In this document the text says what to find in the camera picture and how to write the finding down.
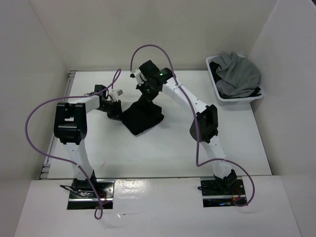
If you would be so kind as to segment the black skirt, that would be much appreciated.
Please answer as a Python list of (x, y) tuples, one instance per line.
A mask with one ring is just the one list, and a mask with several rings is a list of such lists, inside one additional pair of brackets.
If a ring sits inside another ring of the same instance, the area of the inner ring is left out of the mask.
[(153, 128), (164, 119), (162, 107), (144, 98), (139, 98), (122, 113), (121, 121), (133, 135)]

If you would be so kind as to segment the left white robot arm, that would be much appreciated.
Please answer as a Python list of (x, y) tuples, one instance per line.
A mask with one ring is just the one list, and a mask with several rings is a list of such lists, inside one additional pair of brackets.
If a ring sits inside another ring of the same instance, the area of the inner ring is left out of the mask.
[(64, 145), (69, 155), (74, 172), (70, 190), (77, 195), (93, 197), (98, 193), (99, 187), (85, 148), (86, 115), (98, 110), (105, 112), (109, 118), (118, 120), (122, 114), (119, 100), (122, 94), (121, 89), (108, 90), (105, 86), (97, 84), (92, 93), (75, 101), (57, 104), (54, 136)]

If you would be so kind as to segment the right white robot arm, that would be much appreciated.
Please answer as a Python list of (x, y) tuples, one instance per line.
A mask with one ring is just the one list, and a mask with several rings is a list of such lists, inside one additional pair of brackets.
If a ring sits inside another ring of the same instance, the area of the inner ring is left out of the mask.
[(145, 98), (153, 100), (162, 92), (193, 115), (189, 131), (197, 143), (196, 166), (201, 167), (214, 162), (214, 185), (203, 190), (229, 193), (234, 187), (237, 175), (233, 169), (226, 166), (226, 163), (233, 162), (226, 159), (220, 145), (217, 107), (208, 105), (194, 96), (180, 83), (172, 69), (159, 69), (151, 60), (132, 70), (130, 76), (136, 78), (136, 88)]

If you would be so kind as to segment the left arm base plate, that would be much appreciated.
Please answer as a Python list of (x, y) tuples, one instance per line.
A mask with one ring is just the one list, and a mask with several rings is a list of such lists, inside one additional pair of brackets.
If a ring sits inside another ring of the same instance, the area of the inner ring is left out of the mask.
[[(114, 181), (93, 182), (93, 184), (103, 208), (113, 209)], [(73, 181), (71, 185), (60, 185), (60, 187), (69, 192), (68, 210), (96, 209), (99, 206), (97, 195), (87, 181)]]

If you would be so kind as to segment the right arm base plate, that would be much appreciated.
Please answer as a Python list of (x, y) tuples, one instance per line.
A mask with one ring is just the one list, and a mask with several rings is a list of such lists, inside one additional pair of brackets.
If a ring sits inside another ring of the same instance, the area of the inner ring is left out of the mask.
[(220, 190), (215, 178), (201, 179), (197, 189), (201, 191), (203, 207), (229, 207), (247, 203), (243, 181), (240, 178), (227, 190)]

